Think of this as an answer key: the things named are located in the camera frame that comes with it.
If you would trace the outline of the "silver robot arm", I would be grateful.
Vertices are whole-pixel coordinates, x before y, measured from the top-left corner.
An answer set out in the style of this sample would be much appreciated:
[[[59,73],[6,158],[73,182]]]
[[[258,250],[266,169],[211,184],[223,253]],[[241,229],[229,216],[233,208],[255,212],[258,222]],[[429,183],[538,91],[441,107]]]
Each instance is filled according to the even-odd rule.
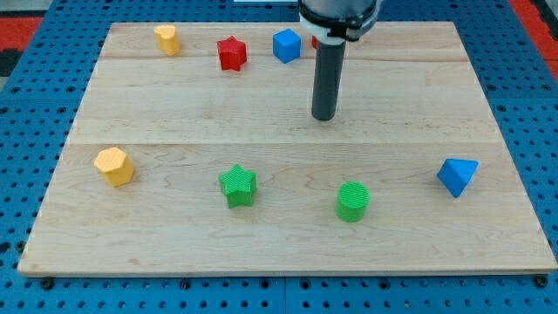
[[[384,0],[299,0],[301,27],[319,42],[356,42],[378,20]]]

